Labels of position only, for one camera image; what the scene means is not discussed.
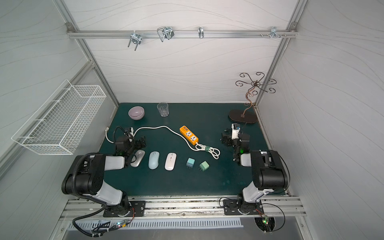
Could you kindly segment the light blue wireless mouse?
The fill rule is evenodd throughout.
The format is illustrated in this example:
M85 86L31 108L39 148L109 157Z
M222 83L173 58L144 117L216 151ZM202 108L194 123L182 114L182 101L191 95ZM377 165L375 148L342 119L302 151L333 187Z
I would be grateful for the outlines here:
M149 169L155 170L159 166L160 153L157 151L151 152L149 155Z

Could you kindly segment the silver wireless mouse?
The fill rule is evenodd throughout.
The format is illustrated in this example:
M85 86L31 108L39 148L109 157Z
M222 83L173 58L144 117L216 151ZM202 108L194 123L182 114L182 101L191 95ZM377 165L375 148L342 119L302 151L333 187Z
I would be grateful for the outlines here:
M132 158L132 161L131 161L131 166L134 167L134 168L137 168L140 163L142 162L144 156L145 156L146 152L143 151L143 150L138 150L134 157Z

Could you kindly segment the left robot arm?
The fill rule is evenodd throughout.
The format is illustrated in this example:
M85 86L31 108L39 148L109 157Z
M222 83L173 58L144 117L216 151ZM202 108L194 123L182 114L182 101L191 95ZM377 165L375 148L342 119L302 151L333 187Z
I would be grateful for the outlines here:
M121 170L134 163L138 159L136 152L145 146L144 137L135 141L124 137L119 139L114 155L88 153L76 156L62 182L63 194L105 206L104 217L142 217L146 202L129 200L126 192L107 184L104 176L106 171Z

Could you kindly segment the white wireless mouse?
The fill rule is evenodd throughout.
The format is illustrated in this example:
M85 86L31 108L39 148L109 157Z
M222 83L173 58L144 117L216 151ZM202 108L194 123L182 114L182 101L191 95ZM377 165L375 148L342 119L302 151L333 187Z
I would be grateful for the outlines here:
M175 167L176 159L177 159L176 153L169 153L167 155L166 162L165 162L165 170L172 171Z

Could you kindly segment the mint green charger plug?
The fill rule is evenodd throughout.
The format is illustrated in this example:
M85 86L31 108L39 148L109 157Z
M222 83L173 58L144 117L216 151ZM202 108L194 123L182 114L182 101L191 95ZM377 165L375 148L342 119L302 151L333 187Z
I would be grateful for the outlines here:
M195 164L195 159L188 158L186 163L187 168L193 168L194 164Z

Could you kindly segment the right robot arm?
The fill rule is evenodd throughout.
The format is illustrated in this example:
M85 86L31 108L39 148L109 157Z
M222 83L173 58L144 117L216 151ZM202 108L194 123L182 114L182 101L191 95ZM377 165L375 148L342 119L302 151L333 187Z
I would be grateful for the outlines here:
M290 183L283 160L274 150L251 150L250 135L239 129L226 129L221 141L234 148L233 161L251 168L252 181L238 194L237 199L223 200L224 214L265 216L262 198L276 190L285 191Z

